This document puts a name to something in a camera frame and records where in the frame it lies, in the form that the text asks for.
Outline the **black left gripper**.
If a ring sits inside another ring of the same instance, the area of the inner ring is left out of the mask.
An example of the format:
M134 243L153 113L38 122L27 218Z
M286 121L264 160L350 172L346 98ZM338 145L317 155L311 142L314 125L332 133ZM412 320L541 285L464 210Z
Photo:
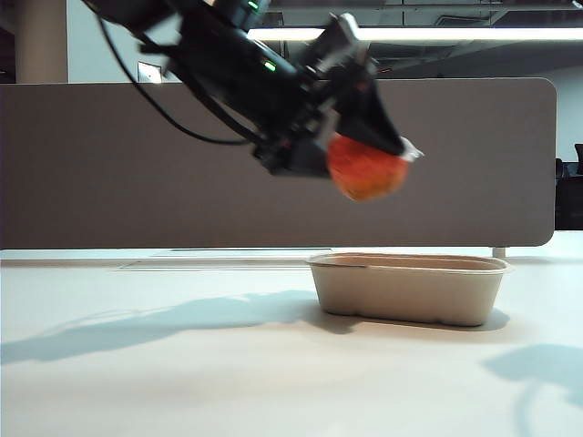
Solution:
M329 177L332 141L350 139L405 161L424 156L402 137L378 93L375 64L367 59L334 71L298 116L254 156L273 176Z

